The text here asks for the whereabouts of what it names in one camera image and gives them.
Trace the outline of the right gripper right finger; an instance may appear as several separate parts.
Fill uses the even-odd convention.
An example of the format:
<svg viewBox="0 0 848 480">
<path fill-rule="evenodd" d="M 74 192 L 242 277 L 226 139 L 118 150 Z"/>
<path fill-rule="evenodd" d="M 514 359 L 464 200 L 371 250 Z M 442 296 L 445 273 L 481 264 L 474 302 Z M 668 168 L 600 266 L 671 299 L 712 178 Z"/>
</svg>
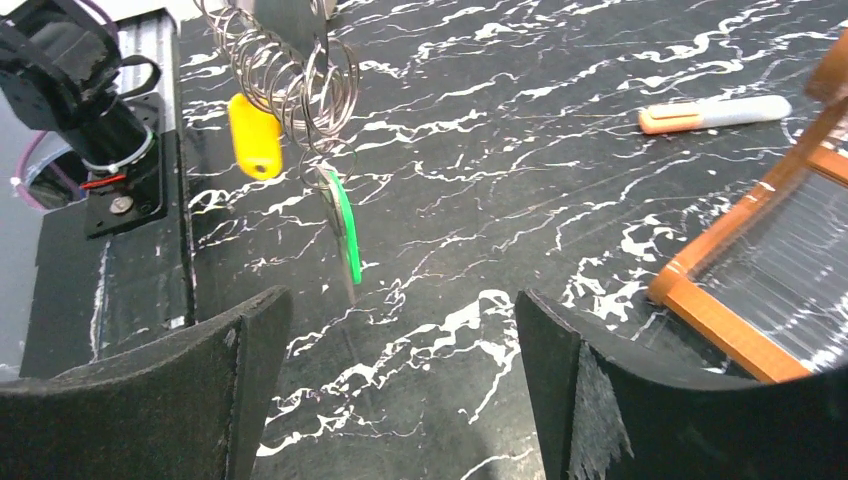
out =
<svg viewBox="0 0 848 480">
<path fill-rule="evenodd" d="M 624 339 L 536 291 L 515 300 L 550 479 L 843 479 L 847 370 L 765 384 Z"/>
</svg>

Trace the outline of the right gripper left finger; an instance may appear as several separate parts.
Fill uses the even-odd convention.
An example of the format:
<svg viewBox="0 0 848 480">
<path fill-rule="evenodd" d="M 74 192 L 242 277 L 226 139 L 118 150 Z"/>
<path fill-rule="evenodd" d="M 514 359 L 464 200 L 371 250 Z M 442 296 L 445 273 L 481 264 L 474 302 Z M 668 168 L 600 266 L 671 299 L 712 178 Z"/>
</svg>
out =
<svg viewBox="0 0 848 480">
<path fill-rule="evenodd" d="M 5 479 L 247 479 L 293 320 L 275 286 L 196 326 L 1 387 Z"/>
</svg>

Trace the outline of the green tagged key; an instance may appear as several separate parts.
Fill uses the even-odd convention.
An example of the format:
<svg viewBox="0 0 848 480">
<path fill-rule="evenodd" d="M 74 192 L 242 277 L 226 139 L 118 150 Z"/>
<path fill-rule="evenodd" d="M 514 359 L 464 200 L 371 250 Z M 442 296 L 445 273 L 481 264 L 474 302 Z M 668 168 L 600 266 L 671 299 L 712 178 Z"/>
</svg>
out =
<svg viewBox="0 0 848 480">
<path fill-rule="evenodd" d="M 337 173 L 323 166 L 318 166 L 316 171 L 328 222 L 336 239 L 348 299 L 355 304 L 355 286 L 362 281 L 362 271 L 353 208 Z"/>
</svg>

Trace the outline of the yellow tagged key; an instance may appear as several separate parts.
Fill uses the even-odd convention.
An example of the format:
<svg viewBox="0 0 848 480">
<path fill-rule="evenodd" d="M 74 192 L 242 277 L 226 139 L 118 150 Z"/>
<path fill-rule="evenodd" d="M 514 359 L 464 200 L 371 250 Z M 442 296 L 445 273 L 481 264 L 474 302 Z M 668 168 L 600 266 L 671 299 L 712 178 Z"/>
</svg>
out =
<svg viewBox="0 0 848 480">
<path fill-rule="evenodd" d="M 233 152 L 241 171 L 259 181 L 279 176 L 284 166 L 280 122 L 252 105 L 242 93 L 231 97 L 227 112 Z"/>
</svg>

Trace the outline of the metal keyring holder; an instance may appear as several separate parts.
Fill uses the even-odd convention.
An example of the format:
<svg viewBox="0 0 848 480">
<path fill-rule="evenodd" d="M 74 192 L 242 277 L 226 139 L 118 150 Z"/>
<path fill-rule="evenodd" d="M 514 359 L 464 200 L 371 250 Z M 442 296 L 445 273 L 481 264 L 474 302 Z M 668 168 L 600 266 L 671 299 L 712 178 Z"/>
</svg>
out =
<svg viewBox="0 0 848 480">
<path fill-rule="evenodd" d="M 358 101 L 353 49 L 331 35 L 333 1 L 198 1 L 219 56 L 242 93 L 282 125 L 304 159 L 351 144 L 342 131 Z"/>
</svg>

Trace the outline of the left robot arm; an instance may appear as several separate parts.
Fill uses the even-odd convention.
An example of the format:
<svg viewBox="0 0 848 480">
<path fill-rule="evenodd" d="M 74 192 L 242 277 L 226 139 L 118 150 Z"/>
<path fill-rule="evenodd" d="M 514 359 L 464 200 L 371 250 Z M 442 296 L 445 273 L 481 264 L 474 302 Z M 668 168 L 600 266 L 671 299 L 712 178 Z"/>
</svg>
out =
<svg viewBox="0 0 848 480">
<path fill-rule="evenodd" d="M 125 233 L 165 217 L 166 151 L 158 131 L 161 69 L 121 93 L 116 38 L 76 1 L 26 1 L 1 18 L 1 89 L 27 127 L 57 134 L 79 158 L 73 195 L 87 237 Z"/>
</svg>

